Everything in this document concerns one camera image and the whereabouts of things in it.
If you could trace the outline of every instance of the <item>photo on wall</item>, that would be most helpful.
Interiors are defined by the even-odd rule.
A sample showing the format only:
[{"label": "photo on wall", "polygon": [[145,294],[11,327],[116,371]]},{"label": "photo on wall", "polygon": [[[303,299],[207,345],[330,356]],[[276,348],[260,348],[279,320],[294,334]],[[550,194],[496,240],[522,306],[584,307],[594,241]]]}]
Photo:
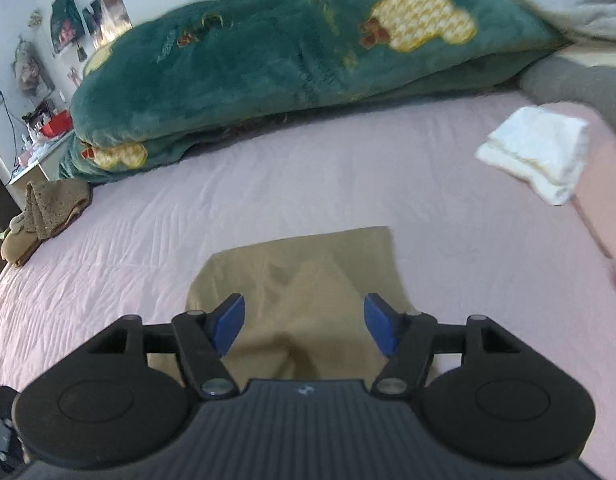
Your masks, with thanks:
[{"label": "photo on wall", "polygon": [[123,0],[94,0],[83,9],[83,17],[95,50],[111,43],[133,27]]}]

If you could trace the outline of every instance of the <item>red box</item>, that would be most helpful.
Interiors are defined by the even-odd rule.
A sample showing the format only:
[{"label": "red box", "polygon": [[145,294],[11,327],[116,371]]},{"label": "red box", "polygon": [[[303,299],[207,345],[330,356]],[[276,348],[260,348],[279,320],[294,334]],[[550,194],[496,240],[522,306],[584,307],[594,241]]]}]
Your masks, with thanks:
[{"label": "red box", "polygon": [[41,133],[45,138],[52,139],[69,130],[72,130],[72,117],[68,110],[64,110],[50,119],[50,122],[41,128]]}]

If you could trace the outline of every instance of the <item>black cable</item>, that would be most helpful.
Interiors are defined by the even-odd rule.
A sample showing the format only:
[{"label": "black cable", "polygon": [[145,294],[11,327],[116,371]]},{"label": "black cable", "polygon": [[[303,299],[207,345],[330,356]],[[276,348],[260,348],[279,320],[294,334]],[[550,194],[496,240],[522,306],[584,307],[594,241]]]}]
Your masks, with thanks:
[{"label": "black cable", "polygon": [[6,106],[6,99],[3,96],[2,91],[0,90],[0,97],[3,101],[3,107],[6,108],[6,115],[8,115],[8,120],[10,121],[10,127],[12,128],[12,143],[15,145],[15,160],[12,161],[12,167],[10,168],[10,177],[12,178],[12,173],[15,171],[15,165],[17,163],[17,134],[15,133],[15,125],[12,123],[12,119],[10,118],[10,112],[8,111],[8,106]]}]

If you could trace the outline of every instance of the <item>metal screw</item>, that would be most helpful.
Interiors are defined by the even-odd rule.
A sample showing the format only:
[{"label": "metal screw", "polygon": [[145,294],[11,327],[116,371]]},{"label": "metal screw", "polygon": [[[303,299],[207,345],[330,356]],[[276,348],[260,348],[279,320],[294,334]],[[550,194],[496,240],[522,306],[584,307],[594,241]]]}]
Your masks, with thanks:
[{"label": "metal screw", "polygon": [[401,395],[408,389],[408,384],[397,377],[386,377],[377,383],[377,389],[384,395]]},{"label": "metal screw", "polygon": [[202,386],[202,391],[210,396],[219,397],[232,392],[234,385],[228,380],[221,377],[207,380]]}]

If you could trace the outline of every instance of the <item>green blanket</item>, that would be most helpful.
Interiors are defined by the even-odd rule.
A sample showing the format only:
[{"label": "green blanket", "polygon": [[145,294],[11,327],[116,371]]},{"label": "green blanket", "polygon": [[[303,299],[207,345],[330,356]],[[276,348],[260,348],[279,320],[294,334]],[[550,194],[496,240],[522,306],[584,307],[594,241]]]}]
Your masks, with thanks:
[{"label": "green blanket", "polygon": [[190,4],[95,54],[60,174],[114,180],[272,114],[488,88],[563,43],[508,0]]}]

